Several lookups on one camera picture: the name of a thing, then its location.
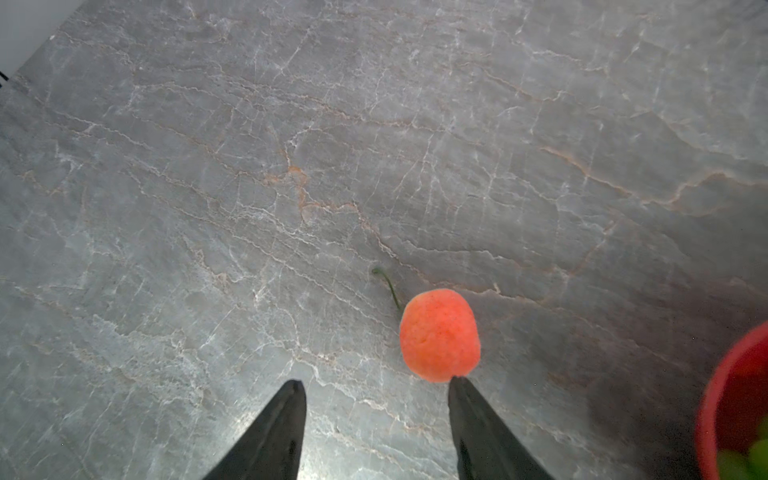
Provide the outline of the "green fake grape bunch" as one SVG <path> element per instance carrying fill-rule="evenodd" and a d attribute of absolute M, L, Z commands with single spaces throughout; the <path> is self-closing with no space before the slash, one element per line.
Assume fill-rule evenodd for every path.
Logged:
<path fill-rule="evenodd" d="M 756 428 L 757 439 L 745 453 L 722 449 L 716 465 L 721 480 L 767 480 L 767 417 Z"/>

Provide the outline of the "fake peach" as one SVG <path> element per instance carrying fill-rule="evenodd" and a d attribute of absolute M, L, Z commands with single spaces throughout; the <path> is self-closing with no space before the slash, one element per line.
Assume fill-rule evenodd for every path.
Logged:
<path fill-rule="evenodd" d="M 481 341 L 472 308 L 452 289 L 422 292 L 402 303 L 380 267 L 400 313 L 399 344 L 406 366 L 419 378 L 445 383 L 470 374 L 481 359 Z"/>

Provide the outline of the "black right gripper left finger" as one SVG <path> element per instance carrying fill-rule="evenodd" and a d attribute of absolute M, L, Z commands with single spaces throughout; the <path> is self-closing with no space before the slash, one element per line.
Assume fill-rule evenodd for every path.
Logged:
<path fill-rule="evenodd" d="M 296 480 L 307 414 L 303 383 L 288 380 L 205 480 Z"/>

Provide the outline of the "red flower-shaped fruit bowl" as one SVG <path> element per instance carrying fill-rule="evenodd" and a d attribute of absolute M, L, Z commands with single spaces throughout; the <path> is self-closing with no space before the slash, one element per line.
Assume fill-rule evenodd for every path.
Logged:
<path fill-rule="evenodd" d="M 736 341 L 715 367 L 701 397 L 695 424 L 695 451 L 704 479 L 719 477 L 716 454 L 745 454 L 758 440 L 767 416 L 767 324 Z"/>

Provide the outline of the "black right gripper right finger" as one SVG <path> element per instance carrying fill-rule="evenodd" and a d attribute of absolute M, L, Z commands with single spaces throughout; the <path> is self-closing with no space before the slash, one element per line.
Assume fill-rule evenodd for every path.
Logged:
<path fill-rule="evenodd" d="M 461 479 L 552 480 L 466 377 L 453 377 L 449 417 Z"/>

